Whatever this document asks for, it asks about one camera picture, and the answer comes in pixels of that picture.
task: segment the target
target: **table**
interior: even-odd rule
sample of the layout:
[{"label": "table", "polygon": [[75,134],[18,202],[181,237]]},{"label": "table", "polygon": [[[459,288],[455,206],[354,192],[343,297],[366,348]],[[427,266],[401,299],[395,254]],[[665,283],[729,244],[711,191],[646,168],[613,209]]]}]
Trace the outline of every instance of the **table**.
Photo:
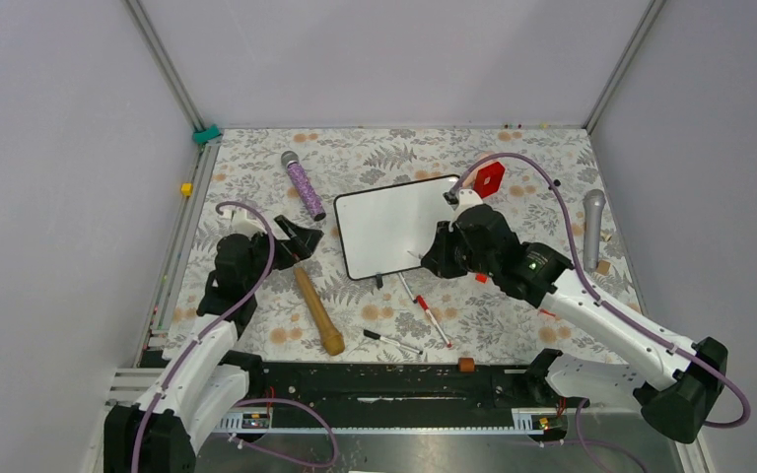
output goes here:
[{"label": "table", "polygon": [[[296,152],[328,217],[316,223],[304,208],[280,155]],[[531,362],[543,348],[557,348],[577,357],[620,363],[605,346],[569,322],[504,296],[491,282],[473,276],[440,280],[424,269],[406,273],[414,292],[428,301],[452,339],[447,349],[437,330],[415,306],[395,277],[351,281],[344,268],[335,196],[370,188],[460,174],[482,156],[518,152],[537,160],[554,178],[568,210],[576,216],[572,228],[582,249],[582,199],[602,188],[589,138],[570,129],[234,129],[225,130],[205,197],[193,247],[187,261],[164,357],[183,343],[213,269],[216,243],[229,233],[226,219],[214,208],[225,200],[246,202],[268,219],[279,214],[298,225],[325,232],[314,256],[304,263],[332,321],[344,335],[346,350],[330,357],[290,270],[275,271],[257,292],[259,308],[236,350],[268,361],[336,361],[386,363],[456,363],[472,357],[478,364]],[[506,167],[500,191],[484,201],[502,212],[521,240],[541,241],[569,254],[560,211],[540,176],[524,163],[502,160]],[[593,274],[599,286],[635,309],[637,294],[622,239],[611,212],[602,218],[604,241],[600,259],[610,263],[607,275]],[[425,349],[417,357],[367,339],[368,328]]]}]

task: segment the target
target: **purple glitter microphone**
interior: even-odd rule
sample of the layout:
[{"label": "purple glitter microphone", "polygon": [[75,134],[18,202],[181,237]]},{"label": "purple glitter microphone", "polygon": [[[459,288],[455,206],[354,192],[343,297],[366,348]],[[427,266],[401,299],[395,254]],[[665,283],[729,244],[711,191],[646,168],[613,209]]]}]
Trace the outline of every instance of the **purple glitter microphone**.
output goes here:
[{"label": "purple glitter microphone", "polygon": [[306,210],[309,211],[311,217],[320,222],[326,218],[326,212],[323,210],[323,204],[320,203],[320,198],[314,193],[314,189],[311,188],[309,177],[306,176],[306,170],[300,166],[298,161],[298,155],[294,151],[287,151],[283,153],[280,159],[283,162],[283,166],[286,167],[286,172],[294,182],[295,187],[298,189],[298,193],[303,199]]}]

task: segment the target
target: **red marker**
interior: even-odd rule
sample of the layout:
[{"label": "red marker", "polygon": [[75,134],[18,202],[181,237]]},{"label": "red marker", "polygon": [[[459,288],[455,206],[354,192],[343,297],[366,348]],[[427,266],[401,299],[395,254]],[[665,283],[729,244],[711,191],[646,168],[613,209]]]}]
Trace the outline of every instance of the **red marker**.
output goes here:
[{"label": "red marker", "polygon": [[446,333],[443,332],[443,328],[440,327],[440,323],[437,322],[437,318],[434,317],[434,313],[431,312],[431,310],[428,308],[428,305],[425,304],[425,300],[422,298],[422,296],[417,296],[416,302],[419,303],[419,306],[425,311],[425,313],[428,315],[428,318],[431,319],[431,323],[433,323],[434,326],[437,327],[437,331],[440,332],[440,335],[446,342],[446,347],[451,348],[451,341],[448,340],[448,337],[446,337]]}]

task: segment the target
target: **red block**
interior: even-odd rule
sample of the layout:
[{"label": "red block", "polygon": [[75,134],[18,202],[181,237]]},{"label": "red block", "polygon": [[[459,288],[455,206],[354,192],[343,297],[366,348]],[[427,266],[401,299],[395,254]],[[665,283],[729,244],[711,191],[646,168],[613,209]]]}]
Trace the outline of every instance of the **red block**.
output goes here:
[{"label": "red block", "polygon": [[477,177],[474,179],[474,191],[480,198],[494,194],[501,188],[501,181],[504,180],[504,165],[494,162],[477,171]]}]

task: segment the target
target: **teal object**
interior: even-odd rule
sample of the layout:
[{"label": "teal object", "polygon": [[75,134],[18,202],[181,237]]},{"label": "teal object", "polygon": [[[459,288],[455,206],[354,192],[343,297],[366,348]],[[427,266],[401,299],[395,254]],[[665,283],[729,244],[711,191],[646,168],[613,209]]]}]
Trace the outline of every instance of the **teal object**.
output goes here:
[{"label": "teal object", "polygon": [[216,125],[211,125],[210,128],[204,131],[193,133],[193,141],[197,145],[203,145],[221,134],[222,132],[219,131],[219,127],[217,127]]}]

